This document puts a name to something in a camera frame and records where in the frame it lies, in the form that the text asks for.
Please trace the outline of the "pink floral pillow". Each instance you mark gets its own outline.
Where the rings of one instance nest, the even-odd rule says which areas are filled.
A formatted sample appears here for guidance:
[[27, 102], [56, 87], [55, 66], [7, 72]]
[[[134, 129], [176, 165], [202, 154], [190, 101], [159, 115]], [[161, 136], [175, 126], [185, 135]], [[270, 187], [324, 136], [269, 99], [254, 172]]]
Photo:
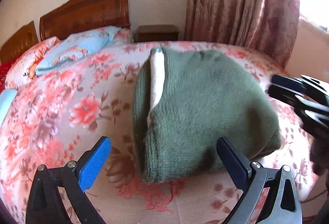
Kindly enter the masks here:
[[22, 54], [6, 74], [5, 89], [18, 90], [35, 77], [35, 68], [47, 51], [58, 45], [60, 40], [54, 36], [33, 45]]

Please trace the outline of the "green knitted sweater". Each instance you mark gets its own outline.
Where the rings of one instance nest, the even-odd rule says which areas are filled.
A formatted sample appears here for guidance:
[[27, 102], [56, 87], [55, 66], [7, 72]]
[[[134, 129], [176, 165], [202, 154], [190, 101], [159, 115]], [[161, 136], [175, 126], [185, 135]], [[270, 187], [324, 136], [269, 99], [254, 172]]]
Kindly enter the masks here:
[[278, 115], [260, 84], [220, 51], [150, 51], [133, 99], [139, 172], [148, 183], [222, 168], [226, 137], [249, 159], [280, 148]]

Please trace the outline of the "dark wooden nightstand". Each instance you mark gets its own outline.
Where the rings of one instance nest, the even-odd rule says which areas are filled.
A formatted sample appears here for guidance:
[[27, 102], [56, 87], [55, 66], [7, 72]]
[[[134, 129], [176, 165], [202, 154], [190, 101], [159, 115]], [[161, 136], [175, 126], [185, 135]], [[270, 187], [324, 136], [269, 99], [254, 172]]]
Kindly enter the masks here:
[[177, 41], [179, 31], [171, 24], [144, 25], [137, 28], [137, 40], [142, 42]]

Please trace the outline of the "pink floral curtain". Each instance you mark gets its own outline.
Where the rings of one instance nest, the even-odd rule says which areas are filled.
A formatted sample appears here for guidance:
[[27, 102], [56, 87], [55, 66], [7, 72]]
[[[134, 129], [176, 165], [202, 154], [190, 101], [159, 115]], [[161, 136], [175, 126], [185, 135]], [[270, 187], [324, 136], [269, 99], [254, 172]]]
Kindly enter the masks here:
[[255, 49], [285, 67], [299, 6], [299, 0], [187, 0], [185, 39]]

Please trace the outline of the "wooden headboard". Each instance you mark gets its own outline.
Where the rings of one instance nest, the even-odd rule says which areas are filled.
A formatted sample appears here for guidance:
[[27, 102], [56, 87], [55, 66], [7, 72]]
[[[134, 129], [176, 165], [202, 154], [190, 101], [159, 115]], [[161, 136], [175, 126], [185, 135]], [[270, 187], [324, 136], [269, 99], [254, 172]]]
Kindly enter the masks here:
[[34, 21], [22, 26], [2, 46], [1, 64], [11, 62], [39, 42]]
[[106, 26], [131, 27], [128, 0], [69, 0], [40, 18], [40, 40]]

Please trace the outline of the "light blue floral pillow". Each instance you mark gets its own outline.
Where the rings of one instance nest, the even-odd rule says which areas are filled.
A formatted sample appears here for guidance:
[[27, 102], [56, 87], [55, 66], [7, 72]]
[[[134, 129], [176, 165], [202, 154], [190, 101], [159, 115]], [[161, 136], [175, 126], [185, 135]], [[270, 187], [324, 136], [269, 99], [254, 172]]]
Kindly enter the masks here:
[[69, 35], [45, 53], [35, 68], [35, 74], [41, 76], [96, 53], [110, 45], [119, 31], [119, 27], [107, 26]]

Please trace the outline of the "floral pink bed sheet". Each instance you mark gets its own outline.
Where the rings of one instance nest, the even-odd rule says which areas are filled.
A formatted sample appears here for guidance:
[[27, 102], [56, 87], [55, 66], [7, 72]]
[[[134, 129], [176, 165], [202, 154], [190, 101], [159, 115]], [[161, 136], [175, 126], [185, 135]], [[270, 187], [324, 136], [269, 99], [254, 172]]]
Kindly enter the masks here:
[[137, 177], [134, 83], [156, 42], [105, 48], [22, 86], [1, 125], [1, 199], [24, 223], [36, 168], [77, 160], [102, 136], [112, 153], [86, 191], [107, 223], [222, 223], [241, 192], [225, 171], [146, 184]]

